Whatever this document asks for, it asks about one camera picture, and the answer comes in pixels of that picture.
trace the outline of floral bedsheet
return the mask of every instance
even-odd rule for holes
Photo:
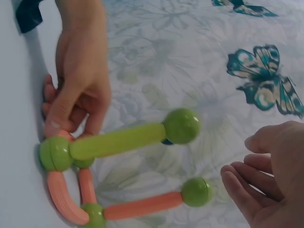
[[[304,3],[300,0],[104,0],[113,101],[102,132],[161,121],[176,107],[202,118],[187,146],[161,143],[92,167],[105,206],[207,178],[205,207],[178,208],[109,228],[246,228],[227,195],[223,165],[249,153],[258,128],[304,115]]]

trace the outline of white wall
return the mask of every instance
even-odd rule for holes
[[[0,1],[0,227],[74,227],[53,208],[37,156],[43,137],[42,83],[45,74],[56,76],[61,21],[54,1],[43,1],[44,22],[21,35],[14,16],[19,2]],[[79,203],[76,176],[71,170],[65,174]]]

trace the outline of dark sleeve cuff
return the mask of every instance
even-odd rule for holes
[[[23,0],[16,11],[16,18],[22,33],[33,30],[42,22],[39,3],[43,0]]]

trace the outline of green magnetic ball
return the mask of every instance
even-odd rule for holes
[[[64,171],[73,163],[69,153],[70,142],[62,137],[46,139],[40,146],[39,157],[48,171]]]
[[[74,165],[80,169],[89,168],[94,162],[94,158],[86,161],[74,160]]]
[[[81,206],[81,208],[88,213],[90,221],[84,225],[86,228],[104,228],[105,218],[104,209],[102,206],[96,203],[86,203]]]
[[[212,199],[213,188],[208,181],[200,177],[193,178],[182,186],[181,197],[190,207],[202,207]]]
[[[167,139],[174,144],[187,144],[200,133],[200,118],[194,111],[180,108],[170,112],[163,122]]]

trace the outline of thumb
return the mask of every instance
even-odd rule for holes
[[[83,90],[82,85],[76,86],[74,83],[68,82],[64,84],[47,115],[44,129],[44,135],[46,137],[59,134],[62,125],[69,120],[74,105]]]

